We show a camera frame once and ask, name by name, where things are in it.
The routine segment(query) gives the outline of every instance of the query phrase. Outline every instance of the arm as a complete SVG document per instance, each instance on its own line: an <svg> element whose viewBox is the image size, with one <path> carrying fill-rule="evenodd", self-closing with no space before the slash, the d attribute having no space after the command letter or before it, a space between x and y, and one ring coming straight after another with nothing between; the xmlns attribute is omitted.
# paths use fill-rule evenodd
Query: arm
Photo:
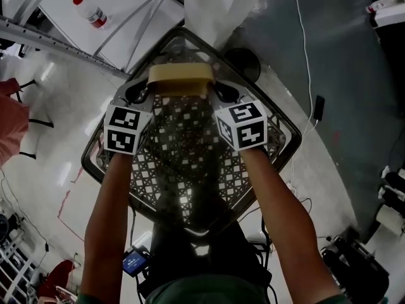
<svg viewBox="0 0 405 304"><path fill-rule="evenodd" d="M111 159L84 237L80 292L104 303L120 302L131 164L132 155Z"/></svg>
<svg viewBox="0 0 405 304"><path fill-rule="evenodd" d="M314 304L340 290L318 252L315 228L298 199L259 149L241 151L294 303Z"/></svg>

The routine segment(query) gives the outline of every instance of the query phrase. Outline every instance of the white cable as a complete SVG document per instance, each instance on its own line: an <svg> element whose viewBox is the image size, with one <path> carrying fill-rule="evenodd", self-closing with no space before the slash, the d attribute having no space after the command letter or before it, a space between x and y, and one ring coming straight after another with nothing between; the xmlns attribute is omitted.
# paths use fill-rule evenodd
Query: white cable
<svg viewBox="0 0 405 304"><path fill-rule="evenodd" d="M313 130L315 130L315 127L318 125L319 120L316 120L315 125L312 127L312 129L310 129L308 131L308 133L302 138L302 142L304 142L304 140L308 137L309 133L311 133Z"/></svg>
<svg viewBox="0 0 405 304"><path fill-rule="evenodd" d="M32 275L31 275L31 278L30 278L30 281L29 281L29 284L30 284L30 285L32 285L32 284L31 284L32 278L34 277L34 274L37 272L38 268L41 266L41 263L42 263L42 261L44 261L45 256L46 256L47 253L48 253L48 251L45 251L44 256L43 256L42 259L40 260L40 262L39 262L37 268L35 268L35 270L32 272Z"/></svg>
<svg viewBox="0 0 405 304"><path fill-rule="evenodd" d="M302 36L303 36L303 38L304 38L304 54L305 54L306 70L307 70L307 73L308 73L308 94L309 94L309 103L310 103L310 105L311 105L311 111L310 111L310 113L309 113L309 117L308 117L308 120L307 120L306 125L305 125L304 133L302 134L301 147L299 148L299 152L300 152L301 149L302 149L302 144L303 144L305 138L309 135L309 133L310 133L313 129L315 129L315 126L318 124L318 121L316 121L314 127L308 132L308 134L306 134L306 130L308 129L308 124L309 124L309 122L311 121L311 117L312 117L312 114L313 114L313 103L312 103L312 92L311 92L311 71L309 70L308 54L307 54L307 52L306 52L306 36L305 36L305 29L304 29L304 24L302 23L301 10L299 9L299 2L298 2L298 0L296 0L296 3L297 3L297 11L298 11L299 23L300 23L300 25L301 25ZM295 160L294 157L295 157L295 155L293 155L293 156L292 156L292 159L291 159L291 179L290 179L290 182L289 182L289 184L290 184L290 189L293 188L293 187L292 187L292 181L293 181L293 179L294 179L294 160Z"/></svg>

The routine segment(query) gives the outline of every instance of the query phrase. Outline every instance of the black device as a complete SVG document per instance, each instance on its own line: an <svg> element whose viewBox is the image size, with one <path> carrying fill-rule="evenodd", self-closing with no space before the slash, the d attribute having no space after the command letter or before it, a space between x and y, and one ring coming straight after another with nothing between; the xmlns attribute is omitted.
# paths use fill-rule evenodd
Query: black device
<svg viewBox="0 0 405 304"><path fill-rule="evenodd" d="M325 98L321 96L316 96L315 110L313 118L321 121L323 116L323 107L325 105Z"/></svg>
<svg viewBox="0 0 405 304"><path fill-rule="evenodd" d="M131 246L124 252L122 269L131 277L135 277L149 266L149 253L146 249Z"/></svg>

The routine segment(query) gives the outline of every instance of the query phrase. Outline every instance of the chair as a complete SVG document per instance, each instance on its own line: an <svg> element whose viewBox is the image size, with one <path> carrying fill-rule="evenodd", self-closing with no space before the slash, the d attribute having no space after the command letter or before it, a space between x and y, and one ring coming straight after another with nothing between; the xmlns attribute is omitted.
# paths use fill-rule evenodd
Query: chair
<svg viewBox="0 0 405 304"><path fill-rule="evenodd" d="M21 86L15 78L0 82L0 167L16 154L36 159L35 154L20 152L29 122L54 127L52 122L29 118L29 106L22 103L19 92L32 84L35 84L35 80ZM10 97L14 93L18 101Z"/></svg>

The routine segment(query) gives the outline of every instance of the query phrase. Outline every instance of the white floor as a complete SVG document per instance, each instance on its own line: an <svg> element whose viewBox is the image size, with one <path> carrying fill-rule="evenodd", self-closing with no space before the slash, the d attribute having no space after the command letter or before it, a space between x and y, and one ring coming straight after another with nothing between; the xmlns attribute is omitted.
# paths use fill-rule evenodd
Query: white floor
<svg viewBox="0 0 405 304"><path fill-rule="evenodd" d="M99 184L80 169L80 157L109 100L123 81L88 65L67 62L42 51L32 51L22 60L7 56L0 61L0 76L1 80L16 77L20 84L35 79L39 84L26 88L23 100L32 106L32 118L43 118L47 112L55 124L54 129L30 124L22 151L35 151L36 148L36 160L14 156L3 166L21 208L50 245L41 268L50 272L63 259L72 259L75 253L79 262L83 262L85 227ZM258 85L304 130L306 116L270 69L263 69ZM290 180L290 163L283 169L282 177L285 181ZM335 164L315 130L295 156L292 185L297 189L299 199L312 199L310 215L317 235L334 236L348 225L356 225ZM5 192L18 211L7 187ZM309 209L309 202L304 206ZM247 237L260 237L260 218L260 212L256 211L241 222ZM128 211L129 224L131 220L132 214ZM27 222L24 224L29 234L26 242L38 263L44 254L44 242ZM138 215L134 240L150 239L152 227L151 221ZM326 241L319 239L318 244L321 248ZM277 252L270 258L269 269L273 273L272 285L278 302L291 303ZM81 269L74 270L74 284L80 284L81 273ZM125 274L121 302L138 302L134 280Z"/></svg>

